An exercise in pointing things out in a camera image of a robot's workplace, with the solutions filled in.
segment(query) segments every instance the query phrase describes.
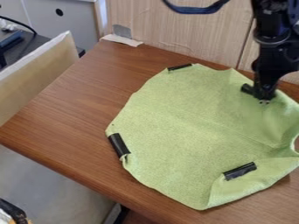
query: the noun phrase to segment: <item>wooden table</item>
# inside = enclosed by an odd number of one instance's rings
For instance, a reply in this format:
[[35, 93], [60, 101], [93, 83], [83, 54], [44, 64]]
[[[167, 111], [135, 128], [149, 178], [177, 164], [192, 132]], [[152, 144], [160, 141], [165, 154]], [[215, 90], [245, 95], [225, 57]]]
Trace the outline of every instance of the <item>wooden table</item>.
[[[147, 45], [101, 41], [0, 129], [0, 144], [158, 223], [299, 223], [299, 169], [266, 191], [199, 212], [122, 168], [105, 128], [151, 76], [191, 62], [226, 69]], [[299, 101], [298, 86], [281, 89]]]

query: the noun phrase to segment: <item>black cable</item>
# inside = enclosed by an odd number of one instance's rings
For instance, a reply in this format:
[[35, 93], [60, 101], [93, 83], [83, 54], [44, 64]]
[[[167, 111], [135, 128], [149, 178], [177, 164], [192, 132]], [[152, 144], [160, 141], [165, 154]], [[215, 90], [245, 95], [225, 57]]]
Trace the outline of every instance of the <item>black cable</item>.
[[27, 43], [27, 45], [24, 47], [24, 49], [21, 51], [21, 53], [17, 56], [17, 60], [21, 59], [23, 57], [23, 54], [26, 52], [26, 50], [28, 49], [28, 47], [30, 46], [30, 44], [33, 42], [33, 40], [35, 39], [35, 37], [38, 35], [38, 33], [32, 28], [30, 27], [29, 25], [27, 24], [23, 24], [21, 22], [18, 22], [17, 20], [15, 19], [12, 19], [12, 18], [9, 18], [9, 17], [3, 17], [3, 16], [0, 16], [0, 18], [4, 19], [4, 20], [8, 20], [8, 21], [11, 21], [12, 23], [15, 23], [15, 24], [18, 24], [18, 25], [22, 25], [23, 27], [31, 30], [33, 32], [33, 36], [31, 38], [31, 40]]
[[168, 8], [171, 10], [181, 13], [181, 14], [212, 14], [221, 9], [221, 7], [228, 3], [229, 0], [218, 0], [218, 2], [215, 2], [211, 4], [208, 7], [200, 8], [200, 7], [187, 7], [187, 6], [177, 6], [173, 3], [170, 3], [169, 0], [162, 0]]
[[34, 41], [34, 39], [36, 38], [37, 34], [33, 34], [31, 40], [29, 40], [29, 42], [27, 43], [27, 45], [24, 47], [24, 49], [20, 52], [20, 54], [17, 56], [17, 60], [20, 60], [24, 53], [27, 51], [28, 47], [31, 45], [31, 43]]
[[11, 21], [12, 23], [15, 23], [15, 24], [18, 24], [18, 25], [22, 25], [23, 27], [26, 27], [27, 29], [31, 30], [33, 32], [33, 35], [36, 36], [38, 33], [33, 29], [31, 28], [29, 25], [27, 24], [23, 24], [21, 22], [18, 22], [17, 20], [14, 20], [12, 18], [9, 18], [9, 17], [3, 17], [3, 16], [0, 16], [0, 18], [2, 19], [5, 19], [5, 20], [8, 20], [8, 21]]

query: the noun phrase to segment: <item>white paper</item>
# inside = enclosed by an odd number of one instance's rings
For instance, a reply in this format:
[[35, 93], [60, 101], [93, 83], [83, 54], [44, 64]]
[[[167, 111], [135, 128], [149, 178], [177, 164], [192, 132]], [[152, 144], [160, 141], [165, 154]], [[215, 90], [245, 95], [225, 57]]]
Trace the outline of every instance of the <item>white paper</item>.
[[123, 38], [120, 36], [117, 36], [115, 34], [108, 34], [107, 36], [101, 38], [101, 39], [105, 39], [105, 40], [109, 40], [109, 41], [113, 41], [113, 42], [117, 42], [117, 43], [122, 43], [128, 46], [133, 46], [133, 47], [138, 47], [139, 45], [143, 44], [143, 42], [141, 41], [136, 41], [130, 38]]

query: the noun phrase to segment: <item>black clip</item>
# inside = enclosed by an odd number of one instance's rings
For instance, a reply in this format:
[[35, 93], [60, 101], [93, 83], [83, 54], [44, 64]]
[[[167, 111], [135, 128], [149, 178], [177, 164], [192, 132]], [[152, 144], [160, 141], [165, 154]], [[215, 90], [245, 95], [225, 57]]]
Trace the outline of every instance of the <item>black clip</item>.
[[4, 210], [17, 224], [28, 224], [26, 213], [12, 205], [10, 202], [0, 199], [0, 208]]
[[185, 67], [191, 67], [192, 64], [186, 64], [186, 65], [182, 65], [182, 66], [171, 66], [171, 67], [168, 67], [168, 71], [174, 71], [174, 70], [178, 70], [178, 69], [181, 69], [181, 68], [185, 68]]
[[115, 133], [109, 136], [108, 140], [112, 144], [113, 148], [115, 149], [118, 158], [121, 158], [123, 155], [127, 155], [130, 153], [119, 133]]
[[240, 176], [247, 174], [248, 172], [255, 171], [257, 169], [256, 164], [254, 162], [250, 164], [242, 165], [236, 169], [231, 171], [226, 171], [223, 174], [226, 176], [226, 180], [236, 179]]

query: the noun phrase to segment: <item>wooden panel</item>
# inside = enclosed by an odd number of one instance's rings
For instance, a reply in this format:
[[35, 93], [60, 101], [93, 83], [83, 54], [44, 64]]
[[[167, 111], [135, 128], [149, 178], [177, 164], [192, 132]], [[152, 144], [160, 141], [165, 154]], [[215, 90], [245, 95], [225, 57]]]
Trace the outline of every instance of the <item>wooden panel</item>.
[[[253, 23], [252, 28], [250, 29], [250, 33], [248, 36], [248, 40], [246, 42], [244, 52], [241, 56], [240, 63], [238, 69], [245, 71], [252, 71], [251, 64], [254, 60], [257, 59], [259, 55], [259, 45], [254, 41], [253, 31], [254, 31], [255, 23]], [[299, 73], [289, 73], [282, 77], [283, 81], [299, 84]]]
[[[207, 6], [215, 0], [171, 0]], [[109, 0], [108, 27], [119, 24], [133, 38], [176, 53], [236, 67], [252, 21], [250, 1], [231, 1], [212, 15], [181, 15], [160, 0]]]
[[[106, 127], [146, 80], [188, 62], [227, 69], [148, 45], [101, 41], [0, 128], [0, 144], [158, 223], [298, 223], [299, 169], [266, 191], [196, 211], [140, 184], [122, 168]], [[282, 83], [280, 88], [299, 102], [299, 86]]]

